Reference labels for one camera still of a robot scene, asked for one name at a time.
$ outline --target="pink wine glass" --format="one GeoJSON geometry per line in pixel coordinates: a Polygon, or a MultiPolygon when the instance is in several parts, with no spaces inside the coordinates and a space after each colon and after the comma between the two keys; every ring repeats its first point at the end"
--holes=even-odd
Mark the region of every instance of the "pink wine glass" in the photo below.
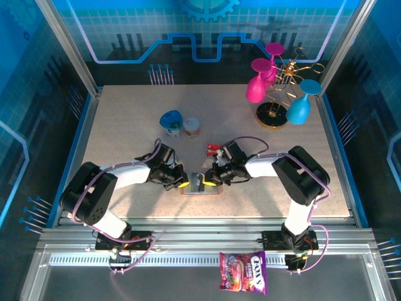
{"type": "Polygon", "coordinates": [[[252,61],[251,66],[259,74],[249,81],[245,97],[250,102],[258,103],[264,100],[267,88],[266,81],[262,78],[261,74],[271,69],[271,62],[265,58],[257,58],[252,61]]]}
{"type": "Polygon", "coordinates": [[[270,44],[266,45],[265,49],[266,49],[266,52],[270,54],[270,63],[271,63],[272,68],[268,72],[262,73],[262,78],[263,78],[263,80],[266,81],[267,87],[272,87],[276,83],[276,76],[277,76],[277,72],[278,72],[277,68],[273,68],[273,67],[277,67],[277,64],[274,60],[274,56],[282,55],[285,51],[285,48],[283,45],[281,45],[279,43],[270,43],[270,44]]]}

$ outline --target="red small box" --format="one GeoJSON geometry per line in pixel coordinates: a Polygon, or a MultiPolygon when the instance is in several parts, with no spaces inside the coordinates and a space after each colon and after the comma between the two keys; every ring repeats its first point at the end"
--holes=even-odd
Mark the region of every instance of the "red small box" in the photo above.
{"type": "Polygon", "coordinates": [[[213,157],[217,154],[217,151],[221,148],[220,144],[208,144],[207,145],[207,157],[213,157]]]}

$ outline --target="small container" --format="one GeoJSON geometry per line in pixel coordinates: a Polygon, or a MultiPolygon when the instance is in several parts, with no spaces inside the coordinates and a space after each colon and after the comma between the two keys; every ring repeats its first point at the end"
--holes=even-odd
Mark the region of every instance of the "small container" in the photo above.
{"type": "Polygon", "coordinates": [[[160,125],[165,128],[167,134],[171,137],[179,137],[183,118],[180,112],[168,111],[160,118],[160,125]]]}
{"type": "Polygon", "coordinates": [[[185,133],[189,137],[197,137],[201,132],[201,123],[195,117],[185,119],[184,123],[185,133]]]}

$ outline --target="speckled tabletop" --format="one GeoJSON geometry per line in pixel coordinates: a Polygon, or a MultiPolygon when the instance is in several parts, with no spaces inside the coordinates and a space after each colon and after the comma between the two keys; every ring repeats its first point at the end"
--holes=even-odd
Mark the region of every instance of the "speckled tabletop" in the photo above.
{"type": "MultiPolygon", "coordinates": [[[[271,130],[258,124],[255,107],[245,99],[245,91],[246,85],[106,86],[84,162],[128,162],[151,152],[154,140],[160,137],[175,149],[186,172],[204,172],[212,165],[206,158],[208,143],[223,144],[238,136],[253,135],[268,142],[269,153],[303,146],[331,177],[333,196],[319,205],[315,215],[348,216],[315,99],[310,97],[311,115],[304,125],[287,123],[282,129],[271,130]],[[200,135],[191,139],[182,132],[179,138],[168,137],[159,119],[169,110],[180,111],[184,118],[197,117],[201,122],[200,135]]],[[[286,100],[284,92],[275,92],[273,96],[286,100]]],[[[239,145],[247,155],[263,148],[255,140],[241,140],[239,145]]],[[[288,212],[289,196],[277,177],[224,186],[220,196],[181,196],[179,189],[164,191],[160,185],[145,183],[116,190],[109,209],[121,217],[282,217],[288,212]]]]}

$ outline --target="candy bag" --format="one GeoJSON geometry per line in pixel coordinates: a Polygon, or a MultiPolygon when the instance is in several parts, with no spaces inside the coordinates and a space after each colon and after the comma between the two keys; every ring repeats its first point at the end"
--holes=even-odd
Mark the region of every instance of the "candy bag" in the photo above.
{"type": "Polygon", "coordinates": [[[264,251],[248,254],[220,253],[221,290],[267,295],[268,278],[264,251]]]}

